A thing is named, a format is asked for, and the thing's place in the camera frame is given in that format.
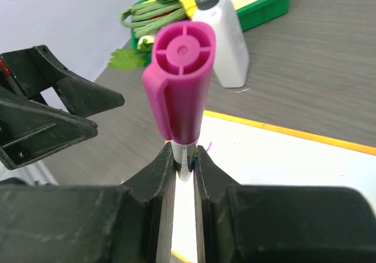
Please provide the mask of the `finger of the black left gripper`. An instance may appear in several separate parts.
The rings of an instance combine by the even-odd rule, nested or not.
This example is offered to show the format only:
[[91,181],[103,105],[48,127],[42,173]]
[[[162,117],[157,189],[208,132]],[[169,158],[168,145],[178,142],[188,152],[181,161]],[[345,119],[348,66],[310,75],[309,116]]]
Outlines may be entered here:
[[70,114],[84,118],[125,103],[120,93],[69,70],[46,45],[2,53],[1,82],[16,95],[43,104],[41,92],[53,88]]
[[1,163],[14,170],[98,134],[97,125],[15,95],[1,96]]

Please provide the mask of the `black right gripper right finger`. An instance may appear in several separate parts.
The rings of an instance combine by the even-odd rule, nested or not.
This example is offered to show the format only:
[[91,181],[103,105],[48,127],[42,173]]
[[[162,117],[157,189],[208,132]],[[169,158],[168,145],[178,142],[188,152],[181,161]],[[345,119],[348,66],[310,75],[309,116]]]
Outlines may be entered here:
[[375,261],[375,215],[352,188],[242,185],[199,147],[194,203],[199,262]]

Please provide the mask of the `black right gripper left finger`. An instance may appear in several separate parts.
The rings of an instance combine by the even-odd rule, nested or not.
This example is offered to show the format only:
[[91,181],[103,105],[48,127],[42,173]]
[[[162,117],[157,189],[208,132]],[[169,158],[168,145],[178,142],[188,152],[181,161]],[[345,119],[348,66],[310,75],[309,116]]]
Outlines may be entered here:
[[2,262],[169,262],[172,147],[116,186],[1,182]]

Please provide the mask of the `yellow framed whiteboard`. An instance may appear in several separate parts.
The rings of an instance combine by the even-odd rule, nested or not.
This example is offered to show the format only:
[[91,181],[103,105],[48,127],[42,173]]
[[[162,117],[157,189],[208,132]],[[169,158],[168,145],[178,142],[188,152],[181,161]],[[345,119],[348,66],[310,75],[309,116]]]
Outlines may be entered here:
[[[199,147],[239,184],[352,188],[375,215],[373,147],[209,111]],[[194,176],[176,183],[172,254],[199,262]]]

